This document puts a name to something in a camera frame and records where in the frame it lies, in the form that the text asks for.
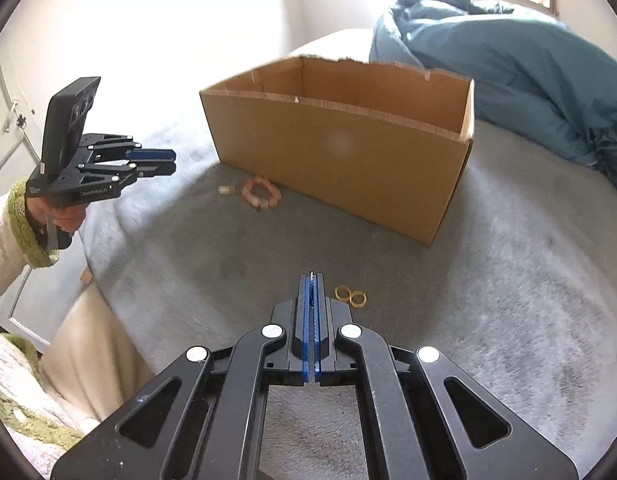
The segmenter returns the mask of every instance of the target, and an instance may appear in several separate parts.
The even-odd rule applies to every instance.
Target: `sleeve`
[[[26,219],[26,182],[15,184],[0,197],[0,296],[21,274],[26,264],[50,267],[57,251],[45,251],[37,243]]]

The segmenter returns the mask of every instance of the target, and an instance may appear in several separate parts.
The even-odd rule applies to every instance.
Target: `fuzzy gray bedspread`
[[[190,97],[194,106],[196,96]],[[210,134],[141,139],[178,170],[96,203],[82,240],[96,282],[156,368],[267,322],[303,272],[365,290],[355,322],[440,348],[568,454],[583,476],[617,436],[617,193],[604,176],[487,123],[432,247],[283,189],[256,213],[220,185]],[[276,480],[366,478],[354,392],[274,388],[261,469]]]

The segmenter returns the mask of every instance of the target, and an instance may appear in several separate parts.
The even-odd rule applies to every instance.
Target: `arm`
[[[26,264],[50,267],[58,259],[57,251],[40,246],[29,219],[46,223],[46,213],[65,231],[75,231],[86,216],[85,206],[54,210],[42,198],[27,199],[25,182],[15,184],[7,195],[0,197],[0,296],[13,283]]]

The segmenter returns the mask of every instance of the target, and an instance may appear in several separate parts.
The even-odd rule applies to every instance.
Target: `gold ring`
[[[362,296],[364,300],[360,301],[359,303],[355,303],[354,301],[352,301],[352,299],[355,296]],[[366,292],[363,292],[361,290],[356,290],[355,292],[351,292],[351,295],[349,296],[349,303],[351,304],[351,306],[355,308],[362,308],[366,304]]]
[[[345,291],[347,293],[346,296],[340,296],[339,295],[340,290]],[[351,289],[348,288],[346,285],[337,285],[335,287],[335,298],[337,298],[340,301],[343,301],[344,303],[348,303],[349,299],[351,298]]]

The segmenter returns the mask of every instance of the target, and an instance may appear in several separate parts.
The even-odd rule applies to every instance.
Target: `person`
[[[47,218],[74,234],[86,205],[27,198],[26,182],[0,197],[0,296],[26,265],[49,267]],[[38,362],[32,343],[0,333],[0,419],[27,460],[50,478],[56,460],[154,377],[95,284],[77,299]]]

